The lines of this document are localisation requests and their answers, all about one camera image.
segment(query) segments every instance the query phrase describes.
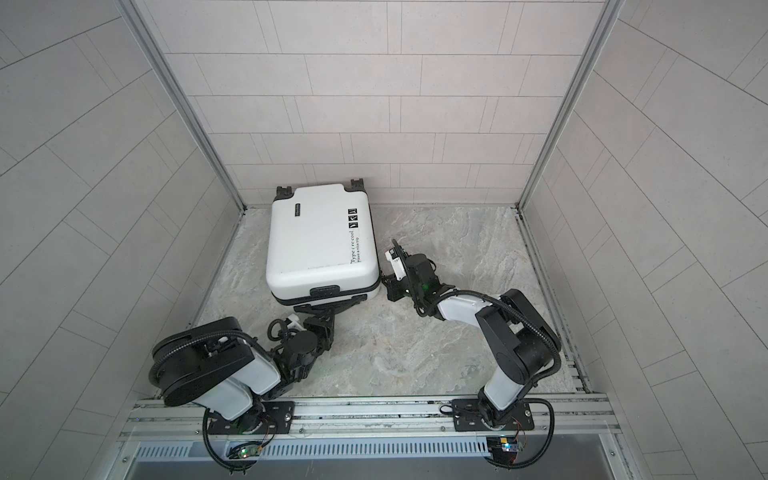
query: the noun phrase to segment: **suitcase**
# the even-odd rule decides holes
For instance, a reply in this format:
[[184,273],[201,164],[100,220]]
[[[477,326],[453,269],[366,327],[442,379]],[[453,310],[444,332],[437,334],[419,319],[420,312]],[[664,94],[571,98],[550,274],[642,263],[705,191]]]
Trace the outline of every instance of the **suitcase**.
[[367,300],[380,288],[379,259],[362,180],[277,188],[266,283],[286,306]]

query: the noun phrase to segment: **tiled wall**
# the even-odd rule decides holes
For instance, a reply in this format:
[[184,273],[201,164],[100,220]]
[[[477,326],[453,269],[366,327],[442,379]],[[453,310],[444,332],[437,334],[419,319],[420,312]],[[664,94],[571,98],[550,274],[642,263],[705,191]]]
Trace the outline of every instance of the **tiled wall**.
[[525,208],[647,478],[768,474],[767,31],[628,0]]
[[602,3],[135,0],[248,204],[519,199]]
[[236,220],[111,0],[0,2],[0,477],[98,463]]

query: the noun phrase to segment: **gray tile wall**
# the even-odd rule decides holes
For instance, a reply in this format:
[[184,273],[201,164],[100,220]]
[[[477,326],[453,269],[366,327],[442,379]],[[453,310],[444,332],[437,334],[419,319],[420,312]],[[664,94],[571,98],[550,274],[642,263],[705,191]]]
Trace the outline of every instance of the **gray tile wall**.
[[238,212],[111,0],[0,3],[0,85],[0,476],[83,478]]
[[517,201],[602,8],[136,3],[248,204],[351,177],[377,204]]
[[767,32],[627,0],[525,209],[647,478],[768,474]]

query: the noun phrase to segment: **black mounting plate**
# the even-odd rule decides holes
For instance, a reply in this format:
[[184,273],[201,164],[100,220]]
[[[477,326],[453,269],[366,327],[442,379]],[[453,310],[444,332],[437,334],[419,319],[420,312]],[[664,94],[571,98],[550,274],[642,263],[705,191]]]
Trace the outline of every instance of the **black mounting plate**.
[[[453,399],[451,400],[451,406],[453,407],[454,412],[459,412],[462,410],[475,412],[478,409],[478,400],[477,399]],[[535,428],[535,425],[533,423],[533,418],[525,414],[526,412],[530,412],[530,411],[531,411],[531,407],[528,406],[528,402],[526,402],[525,400],[518,402],[518,404],[515,405],[515,407],[512,409],[512,417],[515,418],[518,422],[520,422],[520,425],[522,425],[522,428],[520,430],[533,430]],[[494,432],[494,430],[491,430],[490,428],[485,426],[485,423],[483,423],[479,413],[477,413],[476,415],[473,415],[473,414],[462,412],[460,416],[453,417],[453,426],[457,432]],[[512,422],[510,424],[507,424],[504,429],[517,430],[518,426]]]
[[[294,402],[264,402],[264,412],[272,417],[277,423],[277,432],[279,434],[288,433],[290,430],[290,424],[293,421],[293,409],[296,404]],[[242,419],[248,414],[244,413],[240,418]],[[237,420],[232,422],[224,419],[216,412],[210,413],[210,418],[213,420],[208,427],[208,435],[246,435],[240,431],[240,426]],[[248,435],[261,435],[264,436],[267,429],[267,423],[261,422],[261,424]]]

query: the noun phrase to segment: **marble floor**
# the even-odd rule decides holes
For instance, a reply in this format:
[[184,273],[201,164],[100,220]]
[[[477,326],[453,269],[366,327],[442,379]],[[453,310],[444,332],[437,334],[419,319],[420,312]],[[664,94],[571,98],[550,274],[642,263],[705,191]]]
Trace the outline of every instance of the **marble floor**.
[[[510,208],[373,207],[372,218],[385,273],[391,267],[384,252],[395,238],[407,252],[432,259],[442,282],[488,294],[516,288],[550,321]],[[292,313],[266,285],[269,234],[270,209],[248,210],[200,320],[234,316],[268,349],[267,325]],[[421,318],[409,298],[389,302],[382,290],[336,316],[332,349],[286,396],[476,394],[495,367],[480,329]],[[564,369],[533,390],[573,391]]]

